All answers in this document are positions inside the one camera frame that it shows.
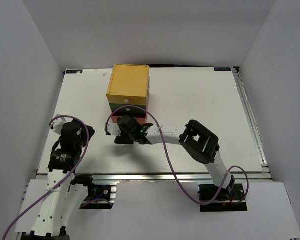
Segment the red bottom drawer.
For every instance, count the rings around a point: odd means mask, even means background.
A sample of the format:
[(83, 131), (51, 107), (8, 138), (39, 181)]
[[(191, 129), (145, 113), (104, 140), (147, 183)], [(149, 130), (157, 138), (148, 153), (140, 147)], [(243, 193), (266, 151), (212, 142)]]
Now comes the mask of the red bottom drawer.
[(133, 113), (133, 112), (116, 112), (111, 116), (113, 123), (118, 123), (119, 119), (124, 116), (130, 116), (135, 119), (139, 124), (144, 125), (147, 123), (147, 114), (146, 113)]

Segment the yellow top drawer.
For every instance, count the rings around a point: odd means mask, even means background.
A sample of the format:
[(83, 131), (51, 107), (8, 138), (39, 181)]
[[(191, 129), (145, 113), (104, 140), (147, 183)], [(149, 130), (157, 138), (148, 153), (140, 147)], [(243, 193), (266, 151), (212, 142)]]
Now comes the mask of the yellow top drawer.
[(131, 104), (131, 105), (147, 105), (147, 97), (146, 96), (124, 96), (124, 95), (106, 95), (108, 102), (110, 104)]

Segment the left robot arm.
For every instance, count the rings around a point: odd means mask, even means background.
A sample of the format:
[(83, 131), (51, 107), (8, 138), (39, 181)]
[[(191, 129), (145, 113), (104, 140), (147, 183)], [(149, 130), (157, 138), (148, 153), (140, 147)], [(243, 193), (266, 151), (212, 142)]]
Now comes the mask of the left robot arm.
[(90, 176), (74, 176), (83, 151), (95, 134), (91, 126), (77, 119), (55, 120), (52, 130), (59, 135), (48, 164), (46, 193), (33, 227), (23, 233), (23, 240), (68, 240), (67, 229), (82, 202), (95, 196)]

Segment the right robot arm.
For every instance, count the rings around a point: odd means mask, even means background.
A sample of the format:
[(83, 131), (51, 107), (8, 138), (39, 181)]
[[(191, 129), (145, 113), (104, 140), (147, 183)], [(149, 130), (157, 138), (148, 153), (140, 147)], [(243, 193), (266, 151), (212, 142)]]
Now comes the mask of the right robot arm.
[(235, 178), (222, 160), (219, 138), (196, 120), (190, 120), (183, 129), (158, 127), (152, 123), (141, 125), (134, 118), (125, 115), (117, 123), (109, 123), (107, 132), (115, 136), (116, 144), (180, 145), (192, 159), (205, 165), (219, 198), (226, 200), (234, 193)]

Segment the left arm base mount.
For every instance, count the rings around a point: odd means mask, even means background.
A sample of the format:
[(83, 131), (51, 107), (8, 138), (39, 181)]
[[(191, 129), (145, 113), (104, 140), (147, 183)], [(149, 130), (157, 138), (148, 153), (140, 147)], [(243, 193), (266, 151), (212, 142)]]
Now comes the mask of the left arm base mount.
[(87, 189), (87, 196), (80, 206), (84, 210), (111, 210), (111, 185), (95, 184), (91, 175), (76, 175), (71, 186), (80, 185)]

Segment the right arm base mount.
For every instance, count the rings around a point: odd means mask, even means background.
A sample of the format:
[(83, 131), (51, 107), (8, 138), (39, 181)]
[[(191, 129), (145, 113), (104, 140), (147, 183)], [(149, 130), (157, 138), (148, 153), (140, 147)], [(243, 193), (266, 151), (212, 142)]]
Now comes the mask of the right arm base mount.
[[(210, 201), (218, 188), (213, 184), (201, 184), (198, 186), (198, 196), (201, 202)], [(245, 190), (241, 183), (236, 183), (230, 195), (220, 192), (215, 201), (206, 206), (200, 206), (202, 213), (220, 212), (247, 212), (248, 207), (245, 200), (239, 203), (245, 196)]]

